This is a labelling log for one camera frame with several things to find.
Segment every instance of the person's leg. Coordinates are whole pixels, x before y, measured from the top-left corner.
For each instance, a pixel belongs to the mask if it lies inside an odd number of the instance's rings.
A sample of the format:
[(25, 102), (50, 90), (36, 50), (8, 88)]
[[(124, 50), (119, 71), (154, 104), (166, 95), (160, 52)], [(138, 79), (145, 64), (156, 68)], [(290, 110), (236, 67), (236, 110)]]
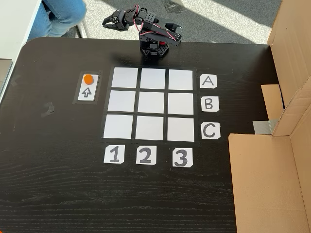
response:
[(49, 18), (52, 29), (49, 36), (61, 37), (69, 28), (77, 25), (86, 14), (82, 0), (43, 0), (51, 10)]
[(49, 16), (44, 9), (44, 5), (41, 3), (38, 12), (35, 16), (33, 27), (30, 30), (28, 40), (47, 36), (52, 29)]

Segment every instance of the printed number 1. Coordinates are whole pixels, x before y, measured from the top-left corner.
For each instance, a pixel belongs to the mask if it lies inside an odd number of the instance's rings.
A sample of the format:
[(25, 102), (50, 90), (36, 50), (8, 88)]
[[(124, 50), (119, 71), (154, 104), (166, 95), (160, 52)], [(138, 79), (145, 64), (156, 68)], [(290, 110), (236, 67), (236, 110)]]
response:
[(119, 149), (119, 146), (116, 146), (116, 147), (114, 147), (114, 148), (110, 151), (110, 153), (112, 153), (112, 152), (115, 153), (113, 159), (111, 159), (110, 162), (112, 162), (112, 163), (118, 163), (118, 162), (119, 162), (119, 159), (117, 159), (117, 156), (118, 156), (118, 149)]
[(175, 162), (175, 166), (185, 166), (188, 162), (188, 160), (186, 159), (187, 152), (185, 150), (178, 150), (176, 151), (176, 154), (182, 154), (180, 159), (183, 161), (183, 163), (179, 164), (178, 162)]

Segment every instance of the cardboard box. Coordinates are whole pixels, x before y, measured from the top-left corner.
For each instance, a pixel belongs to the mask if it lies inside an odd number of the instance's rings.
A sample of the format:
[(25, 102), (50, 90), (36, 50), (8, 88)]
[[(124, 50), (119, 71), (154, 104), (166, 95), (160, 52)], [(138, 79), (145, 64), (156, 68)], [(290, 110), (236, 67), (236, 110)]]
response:
[(238, 233), (311, 232), (311, 0), (283, 0), (268, 43), (279, 79), (263, 86), (272, 135), (231, 134)]

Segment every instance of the robotic arm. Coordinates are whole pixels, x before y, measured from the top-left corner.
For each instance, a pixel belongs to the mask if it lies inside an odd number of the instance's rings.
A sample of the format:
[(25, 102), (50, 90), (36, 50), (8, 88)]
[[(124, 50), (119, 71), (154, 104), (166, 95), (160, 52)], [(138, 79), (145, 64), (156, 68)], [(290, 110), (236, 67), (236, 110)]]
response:
[(181, 42), (182, 25), (157, 17), (146, 8), (139, 9), (139, 5), (126, 11), (116, 10), (103, 21), (104, 28), (120, 32), (127, 31), (133, 25), (138, 30), (140, 50), (145, 57), (149, 55), (163, 57), (169, 49), (168, 44), (178, 46)]

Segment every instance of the white paper card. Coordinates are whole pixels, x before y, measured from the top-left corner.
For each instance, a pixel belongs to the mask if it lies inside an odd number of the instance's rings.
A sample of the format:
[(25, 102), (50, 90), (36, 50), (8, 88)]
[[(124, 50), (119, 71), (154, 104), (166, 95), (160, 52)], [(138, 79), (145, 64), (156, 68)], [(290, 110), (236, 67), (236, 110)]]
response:
[(163, 117), (137, 116), (135, 139), (163, 140)]
[(194, 142), (193, 118), (168, 118), (168, 141)]
[(200, 88), (216, 88), (217, 87), (217, 75), (215, 74), (201, 74), (200, 76)]
[(201, 124), (202, 139), (220, 138), (220, 124), (217, 122), (203, 122)]
[(140, 92), (138, 101), (140, 113), (164, 113), (163, 92)]
[(104, 163), (122, 164), (124, 162), (125, 145), (109, 145), (106, 147)]
[(140, 87), (146, 89), (165, 88), (165, 69), (147, 69), (141, 70)]
[(108, 111), (133, 112), (135, 91), (111, 91)]
[(98, 74), (92, 74), (92, 76), (94, 82), (91, 85), (87, 85), (82, 78), (78, 100), (94, 101), (98, 83)]
[(112, 87), (136, 88), (138, 68), (115, 67)]
[(193, 90), (192, 70), (170, 69), (170, 90)]
[(114, 115), (106, 116), (104, 138), (130, 139), (132, 135), (133, 116)]
[(155, 165), (156, 146), (140, 146), (137, 148), (136, 164)]
[(192, 165), (192, 148), (175, 148), (173, 150), (173, 166), (191, 167)]
[(168, 113), (193, 115), (193, 94), (169, 93)]
[(218, 96), (203, 96), (201, 98), (202, 112), (218, 112), (219, 99)]

